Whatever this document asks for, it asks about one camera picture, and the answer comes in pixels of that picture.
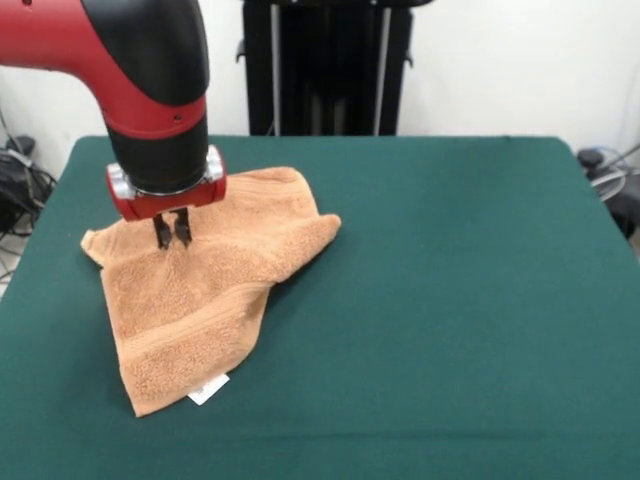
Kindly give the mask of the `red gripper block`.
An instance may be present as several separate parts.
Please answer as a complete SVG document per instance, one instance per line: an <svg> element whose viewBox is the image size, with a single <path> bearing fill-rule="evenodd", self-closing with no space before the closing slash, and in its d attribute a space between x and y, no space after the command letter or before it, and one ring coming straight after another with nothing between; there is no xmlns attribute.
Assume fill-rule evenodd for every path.
<svg viewBox="0 0 640 480"><path fill-rule="evenodd" d="M136 189L117 163L107 166L106 178L113 203L126 221L153 218L158 247L168 249L172 233L161 214L173 211L175 236L188 248L192 235L186 207L201 207L221 201L226 193L227 170L220 150L215 145L210 145L202 178L186 190L171 194L151 194Z"/></svg>

